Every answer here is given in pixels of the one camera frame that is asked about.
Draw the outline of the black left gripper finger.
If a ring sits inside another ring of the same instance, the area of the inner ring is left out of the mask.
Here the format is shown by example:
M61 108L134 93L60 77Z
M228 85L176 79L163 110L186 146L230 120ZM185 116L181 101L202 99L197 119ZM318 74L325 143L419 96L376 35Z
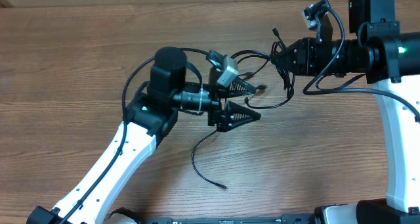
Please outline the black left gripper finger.
M260 118L260 113L228 101L224 108L224 131L230 131L241 125L260 120Z
M228 88L228 98L252 95L257 88L241 78L235 78Z

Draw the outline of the black cable silver plug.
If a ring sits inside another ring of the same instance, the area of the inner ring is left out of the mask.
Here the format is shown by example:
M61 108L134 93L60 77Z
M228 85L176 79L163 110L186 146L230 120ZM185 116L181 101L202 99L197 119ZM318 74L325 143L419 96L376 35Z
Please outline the black cable silver plug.
M206 182L208 182L208 183L210 183L210 184L212 184L212 185L214 185L214 186L216 186L216 187L218 187L220 189L228 190L228 187L226 185L223 185L221 183L218 183L216 181L213 181L211 179L208 179L206 176L204 176L200 172L200 168L204 168L204 167L207 167L208 168L209 167L208 164L204 164L204 162L208 162L209 159L210 159L210 157L209 157L208 154L206 154L206 160L200 160L199 161L199 166L196 165L196 154L201 155L201 152L199 151L200 146L202 144L205 144L209 140L209 138L211 138L214 134L217 134L217 131L216 130L210 132L210 134L206 135L204 138L202 138L200 141L198 141L194 145L194 147L192 149L192 152L191 152L191 164L192 164L193 170L196 172L196 174L200 178L202 178L204 181L206 181Z

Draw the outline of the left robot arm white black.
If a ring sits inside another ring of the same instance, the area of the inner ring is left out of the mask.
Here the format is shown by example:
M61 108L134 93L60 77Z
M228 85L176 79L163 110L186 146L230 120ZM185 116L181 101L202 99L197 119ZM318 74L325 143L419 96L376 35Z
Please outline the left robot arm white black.
M187 48L164 47L149 59L150 79L131 102L121 100L123 121L108 148L52 210L36 207L27 219L29 224L102 223L132 174L172 130L180 112L206 113L208 124L219 132L260 119L258 112L230 101L257 92L257 87L239 77L233 58L204 52L212 65L209 81L204 83L186 52ZM186 81L187 70L199 77L198 82Z

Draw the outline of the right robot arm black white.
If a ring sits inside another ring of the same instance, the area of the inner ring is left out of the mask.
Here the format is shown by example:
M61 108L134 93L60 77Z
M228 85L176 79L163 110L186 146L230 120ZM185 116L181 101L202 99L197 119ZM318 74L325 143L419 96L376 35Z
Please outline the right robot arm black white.
M377 101L388 164L384 198L333 204L314 210L312 223L419 222L419 34L400 31L394 0L348 0L353 40L332 38L328 0L303 11L316 37L300 39L272 55L272 63L296 76L309 76L306 95L355 93L351 82L332 89L319 84L327 76L365 77L363 92Z

